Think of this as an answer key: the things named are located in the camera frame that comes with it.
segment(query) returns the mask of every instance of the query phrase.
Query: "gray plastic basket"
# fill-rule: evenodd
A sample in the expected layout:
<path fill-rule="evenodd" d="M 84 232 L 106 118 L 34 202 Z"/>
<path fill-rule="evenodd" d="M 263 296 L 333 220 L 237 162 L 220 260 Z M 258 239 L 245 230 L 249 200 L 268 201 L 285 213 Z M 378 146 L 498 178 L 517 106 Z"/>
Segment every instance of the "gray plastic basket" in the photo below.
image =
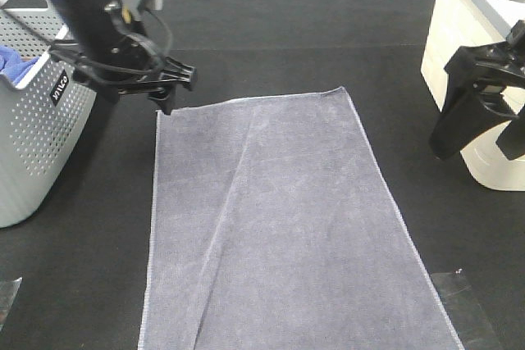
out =
<path fill-rule="evenodd" d="M 45 8 L 8 10 L 46 39 L 66 37 L 62 19 L 43 1 Z M 73 82 L 72 68 L 52 61 L 46 43 L 3 12 L 0 43 L 23 57 L 40 56 L 17 86 L 0 80 L 0 227 L 6 227 L 39 207 L 80 137 L 95 93 Z M 56 102 L 52 93 L 61 82 L 66 87 Z"/>

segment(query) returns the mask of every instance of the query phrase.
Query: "white container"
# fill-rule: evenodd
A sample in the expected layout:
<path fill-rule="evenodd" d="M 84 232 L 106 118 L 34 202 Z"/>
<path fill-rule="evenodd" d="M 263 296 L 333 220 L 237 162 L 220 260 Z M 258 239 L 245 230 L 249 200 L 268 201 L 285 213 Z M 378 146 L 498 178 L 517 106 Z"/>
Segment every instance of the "white container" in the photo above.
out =
<path fill-rule="evenodd" d="M 10 12 L 47 39 L 66 37 L 60 16 L 46 3 Z M 51 61 L 47 45 L 1 11 L 0 28 L 2 45 L 23 57 L 40 56 L 16 87 L 0 80 L 0 227 L 6 227 L 43 201 L 84 128 L 95 93 L 73 82 L 70 66 Z M 57 89 L 63 92 L 55 103 Z"/>
<path fill-rule="evenodd" d="M 458 47 L 504 41 L 512 26 L 523 16 L 525 5 L 508 0 L 436 0 L 421 71 L 440 109 L 448 81 L 443 68 Z M 504 99 L 519 112 L 525 103 L 525 90 L 508 88 Z M 461 151 L 461 155 L 480 184 L 496 190 L 523 191 L 525 156 L 509 161 L 495 144 L 508 124 L 498 125 L 480 135 Z"/>

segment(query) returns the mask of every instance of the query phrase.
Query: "clear tape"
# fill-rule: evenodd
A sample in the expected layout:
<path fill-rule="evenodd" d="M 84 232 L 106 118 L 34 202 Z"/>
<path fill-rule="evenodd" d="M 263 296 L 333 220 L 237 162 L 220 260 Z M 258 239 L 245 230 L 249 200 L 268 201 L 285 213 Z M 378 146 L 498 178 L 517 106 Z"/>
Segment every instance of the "clear tape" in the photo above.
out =
<path fill-rule="evenodd" d="M 2 328 L 6 323 L 7 315 L 13 305 L 13 301 L 15 301 L 15 296 L 21 282 L 22 278 L 11 282 L 0 281 L 0 331 L 2 331 Z"/>
<path fill-rule="evenodd" d="M 465 350 L 503 350 L 463 270 L 431 279 Z"/>

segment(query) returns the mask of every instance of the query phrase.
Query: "metal screw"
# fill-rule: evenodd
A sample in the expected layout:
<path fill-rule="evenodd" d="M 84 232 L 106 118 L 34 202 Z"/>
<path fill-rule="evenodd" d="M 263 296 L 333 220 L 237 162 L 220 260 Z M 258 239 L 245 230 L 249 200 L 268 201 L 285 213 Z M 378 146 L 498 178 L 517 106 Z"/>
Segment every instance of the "metal screw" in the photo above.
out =
<path fill-rule="evenodd" d="M 110 12 L 118 8 L 118 2 L 115 0 L 111 0 L 105 7 L 104 11 Z"/>

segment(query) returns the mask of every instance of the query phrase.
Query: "black surface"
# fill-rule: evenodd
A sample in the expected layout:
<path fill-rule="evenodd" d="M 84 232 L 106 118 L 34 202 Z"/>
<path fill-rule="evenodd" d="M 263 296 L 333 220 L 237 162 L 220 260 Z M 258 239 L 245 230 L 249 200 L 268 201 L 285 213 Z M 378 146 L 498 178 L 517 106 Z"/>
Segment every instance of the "black surface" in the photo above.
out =
<path fill-rule="evenodd" d="M 500 341 L 525 343 L 525 201 L 437 161 L 419 73 L 433 0 L 167 0 L 172 55 L 199 69 L 181 107 L 349 90 L 429 272 L 462 267 Z M 0 230 L 0 277 L 23 276 L 0 349 L 133 349 L 144 301 L 154 105 L 99 103 L 37 214 Z"/>

